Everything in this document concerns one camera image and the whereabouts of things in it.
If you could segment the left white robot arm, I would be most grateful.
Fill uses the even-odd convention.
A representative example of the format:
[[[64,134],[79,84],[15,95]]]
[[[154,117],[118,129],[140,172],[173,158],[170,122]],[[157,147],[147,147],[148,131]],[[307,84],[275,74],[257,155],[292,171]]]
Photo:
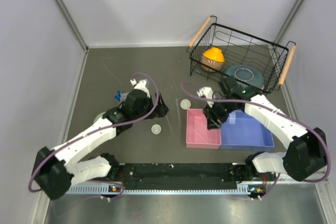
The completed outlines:
[[[67,143],[52,149],[41,148],[35,158],[32,176],[51,200],[62,197],[70,187],[94,178],[114,180],[118,161],[108,153],[82,161],[103,143],[117,137],[141,120],[163,118],[169,109],[162,95],[156,100],[141,89],[133,89],[118,106],[108,109],[97,121]]]

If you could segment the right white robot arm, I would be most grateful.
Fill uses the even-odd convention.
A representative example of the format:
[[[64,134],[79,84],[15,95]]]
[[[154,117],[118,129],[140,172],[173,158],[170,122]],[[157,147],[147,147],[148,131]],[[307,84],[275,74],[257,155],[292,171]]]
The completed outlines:
[[[285,152],[256,153],[246,159],[245,174],[252,180],[264,173],[284,173],[296,181],[306,181],[318,170],[328,167],[326,136],[318,127],[310,130],[272,105],[254,86],[242,87],[234,77],[219,82],[224,98],[216,97],[210,87],[197,91],[206,99],[203,113],[208,129],[227,121],[230,113],[241,110],[268,129],[284,146]]]

